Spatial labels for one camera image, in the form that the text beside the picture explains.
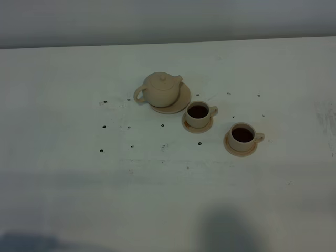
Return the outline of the beige saucer far right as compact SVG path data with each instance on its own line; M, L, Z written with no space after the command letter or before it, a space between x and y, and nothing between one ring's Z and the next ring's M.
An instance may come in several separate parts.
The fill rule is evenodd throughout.
M241 157L241 158L247 157L247 156L252 155L257 150L258 143L254 143L254 145L248 151L245 151L245 152L236 151L229 145L228 136L229 136L229 132L227 132L224 136L223 145L226 151L228 151L230 154L234 156Z

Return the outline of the beige teacup far right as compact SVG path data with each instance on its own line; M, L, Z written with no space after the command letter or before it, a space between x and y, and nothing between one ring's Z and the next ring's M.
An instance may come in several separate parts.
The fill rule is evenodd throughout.
M257 133L256 130L247 123L236 123L229 130L228 144L238 152L247 152L256 144L265 139L263 133Z

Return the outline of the beige saucer near teapot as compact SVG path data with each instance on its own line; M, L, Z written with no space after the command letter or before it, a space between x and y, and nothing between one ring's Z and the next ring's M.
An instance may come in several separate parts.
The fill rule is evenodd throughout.
M186 121L186 113L182 115L182 126L184 127L185 130L187 130L190 133L195 133L195 134L200 134L208 131L213 125L213 117L210 117L209 123L202 128L194 128L190 126L187 121Z

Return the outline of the beige teacup near teapot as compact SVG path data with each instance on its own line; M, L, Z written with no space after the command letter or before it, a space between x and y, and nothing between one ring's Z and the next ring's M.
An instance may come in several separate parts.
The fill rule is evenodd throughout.
M210 106L204 101L194 101L186 108L185 120L189 126L200 129L206 127L217 114L217 106Z

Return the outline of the beige ceramic teapot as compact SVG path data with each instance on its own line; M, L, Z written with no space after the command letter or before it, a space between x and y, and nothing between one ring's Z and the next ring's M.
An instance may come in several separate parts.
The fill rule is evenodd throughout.
M168 107L178 99L182 80L180 75L154 72L136 89L133 98L138 103L147 102L154 107Z

